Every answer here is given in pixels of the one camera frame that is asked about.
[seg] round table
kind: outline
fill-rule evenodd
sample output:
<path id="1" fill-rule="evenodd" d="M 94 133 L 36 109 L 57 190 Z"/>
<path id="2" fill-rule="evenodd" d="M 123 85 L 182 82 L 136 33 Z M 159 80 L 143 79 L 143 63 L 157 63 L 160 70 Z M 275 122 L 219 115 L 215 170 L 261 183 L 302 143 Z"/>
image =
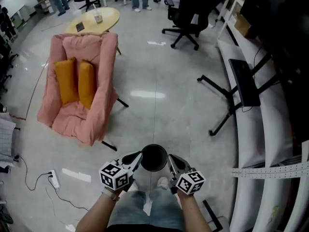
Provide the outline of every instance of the round table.
<path id="1" fill-rule="evenodd" d="M 84 14 L 81 14 L 79 17 L 75 18 L 67 27 L 66 33 L 103 33 L 109 32 L 109 29 L 112 28 L 120 18 L 120 13 L 118 10 L 110 7 L 97 8 L 99 13 L 102 15 L 103 21 L 101 23 L 96 23 L 95 20 L 95 10 L 88 11 Z M 76 25 L 83 23 L 84 29 L 77 32 Z"/>

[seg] phone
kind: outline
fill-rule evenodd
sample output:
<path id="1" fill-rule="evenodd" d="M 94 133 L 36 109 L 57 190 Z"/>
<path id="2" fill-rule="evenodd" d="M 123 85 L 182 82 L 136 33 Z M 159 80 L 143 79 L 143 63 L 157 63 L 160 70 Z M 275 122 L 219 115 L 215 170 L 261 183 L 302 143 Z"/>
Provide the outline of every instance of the phone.
<path id="1" fill-rule="evenodd" d="M 80 31 L 84 30 L 85 27 L 84 27 L 83 23 L 81 22 L 81 23 L 76 25 L 76 29 L 77 29 L 77 32 L 80 32 Z"/>

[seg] black cup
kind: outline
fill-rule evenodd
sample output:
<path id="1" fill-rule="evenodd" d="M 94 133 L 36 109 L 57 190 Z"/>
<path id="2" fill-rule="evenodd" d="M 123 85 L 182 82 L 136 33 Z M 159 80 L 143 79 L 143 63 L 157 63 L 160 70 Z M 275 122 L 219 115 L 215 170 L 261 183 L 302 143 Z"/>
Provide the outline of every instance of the black cup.
<path id="1" fill-rule="evenodd" d="M 164 168 L 168 161 L 168 154 L 160 145 L 147 145 L 142 151 L 141 165 L 150 172 L 157 172 Z"/>

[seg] watch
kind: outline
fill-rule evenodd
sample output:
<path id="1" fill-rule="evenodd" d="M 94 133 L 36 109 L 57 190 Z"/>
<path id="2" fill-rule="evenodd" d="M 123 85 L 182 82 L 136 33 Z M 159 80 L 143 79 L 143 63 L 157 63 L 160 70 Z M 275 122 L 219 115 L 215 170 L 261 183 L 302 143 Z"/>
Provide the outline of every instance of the watch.
<path id="1" fill-rule="evenodd" d="M 118 195 L 116 195 L 113 192 L 109 191 L 107 188 L 103 188 L 101 193 L 104 193 L 105 195 L 109 196 L 114 201 L 120 200 Z"/>

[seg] pink cushion cover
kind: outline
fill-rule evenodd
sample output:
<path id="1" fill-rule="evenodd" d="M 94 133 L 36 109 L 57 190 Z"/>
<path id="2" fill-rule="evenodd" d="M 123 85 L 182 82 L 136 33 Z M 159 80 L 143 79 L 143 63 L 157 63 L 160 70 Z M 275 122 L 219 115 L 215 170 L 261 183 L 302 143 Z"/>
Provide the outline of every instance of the pink cushion cover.
<path id="1" fill-rule="evenodd" d="M 110 32 L 102 35 L 53 36 L 45 93 L 37 115 L 38 121 L 61 135 L 76 137 L 87 145 L 92 146 L 95 140 L 103 140 L 112 106 L 118 98 L 112 86 L 117 45 L 117 34 Z M 72 57 L 76 57 L 78 68 L 83 59 L 89 61 L 95 68 L 98 89 L 90 110 L 80 101 L 62 106 L 54 62 Z"/>

